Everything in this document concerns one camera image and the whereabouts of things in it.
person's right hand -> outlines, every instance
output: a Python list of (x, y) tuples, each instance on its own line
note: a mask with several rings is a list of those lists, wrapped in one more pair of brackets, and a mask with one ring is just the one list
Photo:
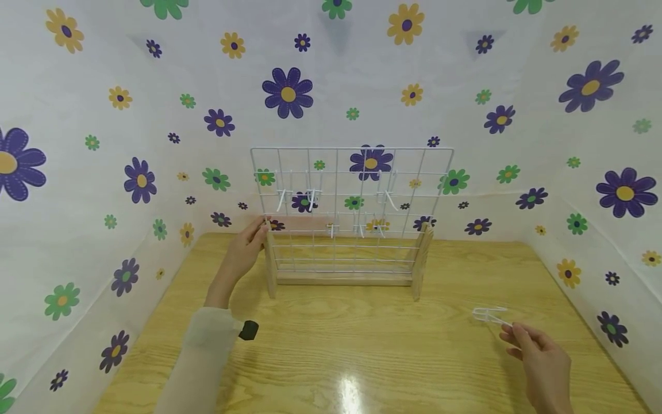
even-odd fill
[(538, 414), (572, 414), (570, 357), (547, 334), (513, 323), (501, 325), (499, 337), (517, 348), (507, 353), (524, 363), (526, 397)]

wire grid panel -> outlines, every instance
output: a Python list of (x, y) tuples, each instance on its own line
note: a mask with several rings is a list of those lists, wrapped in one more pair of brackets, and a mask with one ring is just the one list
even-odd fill
[(262, 211), (279, 271), (411, 273), (453, 148), (256, 147)]

hand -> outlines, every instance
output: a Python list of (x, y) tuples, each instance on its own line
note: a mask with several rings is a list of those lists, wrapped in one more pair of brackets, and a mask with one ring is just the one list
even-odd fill
[(506, 350), (524, 363), (526, 397), (538, 414), (572, 414), (570, 357), (547, 334), (514, 323), (501, 325), (499, 338), (517, 348)]
[(265, 225), (265, 219), (261, 216), (230, 241), (225, 258), (207, 291), (205, 306), (228, 308), (234, 286), (255, 264), (268, 232), (269, 225)]

sleeve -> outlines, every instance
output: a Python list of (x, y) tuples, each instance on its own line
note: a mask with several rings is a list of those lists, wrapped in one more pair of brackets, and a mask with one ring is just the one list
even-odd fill
[(154, 414), (214, 413), (220, 375), (240, 330), (228, 309), (196, 311)]

table surface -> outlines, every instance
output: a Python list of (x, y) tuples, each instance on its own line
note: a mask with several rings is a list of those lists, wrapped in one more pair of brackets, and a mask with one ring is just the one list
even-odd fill
[[(152, 412), (231, 238), (197, 241), (95, 413)], [(409, 287), (279, 285), (270, 299), (264, 272), (261, 256), (230, 302), (260, 330), (234, 347), (219, 413), (533, 413), (499, 326), (471, 317), (495, 305), (570, 354), (576, 414), (648, 412), (525, 244), (435, 240), (418, 303)]]

